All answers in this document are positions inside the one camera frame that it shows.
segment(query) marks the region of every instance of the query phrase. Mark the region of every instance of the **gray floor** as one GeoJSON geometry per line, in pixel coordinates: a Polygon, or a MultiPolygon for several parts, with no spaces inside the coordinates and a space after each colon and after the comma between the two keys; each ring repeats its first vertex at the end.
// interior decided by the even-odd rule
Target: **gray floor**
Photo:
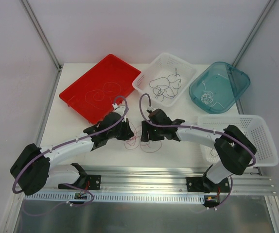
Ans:
{"type": "MultiPolygon", "coordinates": [[[[48,211],[55,201],[25,201],[31,214],[48,211]]],[[[217,211],[202,205],[94,202],[61,205],[48,215],[18,218],[15,233],[270,233],[274,232],[264,197],[232,196],[217,211]]]]}

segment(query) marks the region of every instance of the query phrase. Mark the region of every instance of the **teal bin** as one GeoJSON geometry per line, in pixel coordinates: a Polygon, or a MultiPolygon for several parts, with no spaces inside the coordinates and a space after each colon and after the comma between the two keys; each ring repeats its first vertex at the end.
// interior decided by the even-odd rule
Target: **teal bin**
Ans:
{"type": "Polygon", "coordinates": [[[244,72],[226,62],[215,62],[190,85],[189,95],[207,113],[224,113],[250,83],[244,72]]]}

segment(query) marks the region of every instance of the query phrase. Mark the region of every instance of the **plastic container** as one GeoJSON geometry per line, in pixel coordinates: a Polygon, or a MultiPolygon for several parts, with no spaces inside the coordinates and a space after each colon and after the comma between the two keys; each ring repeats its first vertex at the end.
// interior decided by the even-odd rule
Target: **plastic container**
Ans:
{"type": "Polygon", "coordinates": [[[132,85],[141,95],[148,93],[152,101],[171,107],[193,82],[195,72],[188,62],[162,53],[134,79],[132,85]]]}
{"type": "MultiPolygon", "coordinates": [[[[228,125],[237,126],[256,147],[255,166],[275,166],[278,164],[278,154],[266,122],[255,115],[203,115],[198,117],[198,125],[204,128],[224,131],[228,125]]],[[[210,163],[220,159],[216,150],[200,145],[203,158],[210,163]]]]}
{"type": "Polygon", "coordinates": [[[249,77],[225,62],[215,62],[189,87],[192,101],[210,114],[226,112],[250,85],[249,77]]]}
{"type": "Polygon", "coordinates": [[[64,90],[59,97],[90,123],[96,124],[113,110],[116,96],[127,97],[140,71],[110,54],[64,90]]]}

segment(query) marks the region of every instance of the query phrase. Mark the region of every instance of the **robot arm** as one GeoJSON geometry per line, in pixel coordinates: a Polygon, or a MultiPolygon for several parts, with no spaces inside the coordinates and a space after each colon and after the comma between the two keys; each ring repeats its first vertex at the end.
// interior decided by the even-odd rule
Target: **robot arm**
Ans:
{"type": "Polygon", "coordinates": [[[45,186],[69,189],[63,183],[84,189],[89,177],[82,167],[78,164],[63,167],[56,165],[78,154],[102,147],[109,139],[124,141],[133,137],[128,119],[120,121],[126,111],[126,106],[116,106],[115,111],[106,115],[103,121],[59,145],[39,148],[35,144],[29,144],[11,167],[10,173],[26,195],[32,195],[45,186]]]}
{"type": "Polygon", "coordinates": [[[161,110],[148,110],[149,121],[142,121],[142,142],[168,140],[196,142],[216,149],[220,161],[210,166],[201,179],[193,180],[198,192],[212,192],[232,174],[242,175],[250,162],[255,164],[256,148],[247,137],[233,125],[224,132],[193,126],[181,119],[171,119],[161,110]]]}

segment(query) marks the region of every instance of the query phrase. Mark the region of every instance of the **black cord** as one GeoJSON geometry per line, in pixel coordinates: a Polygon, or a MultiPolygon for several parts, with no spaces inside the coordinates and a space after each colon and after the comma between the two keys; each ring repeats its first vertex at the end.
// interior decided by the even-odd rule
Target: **black cord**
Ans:
{"type": "Polygon", "coordinates": [[[153,93],[155,94],[156,99],[158,99],[158,97],[160,96],[162,97],[162,99],[160,100],[162,102],[164,98],[173,99],[175,96],[177,96],[179,89],[182,87],[182,80],[180,78],[180,75],[177,73],[177,68],[175,68],[175,74],[170,74],[168,77],[161,77],[161,78],[151,80],[149,82],[149,86],[153,89],[153,93]],[[175,80],[171,81],[169,78],[170,76],[175,76],[175,80]],[[161,80],[161,79],[165,79],[167,85],[158,84],[156,86],[151,86],[151,82],[154,82],[156,80],[161,80]]]}

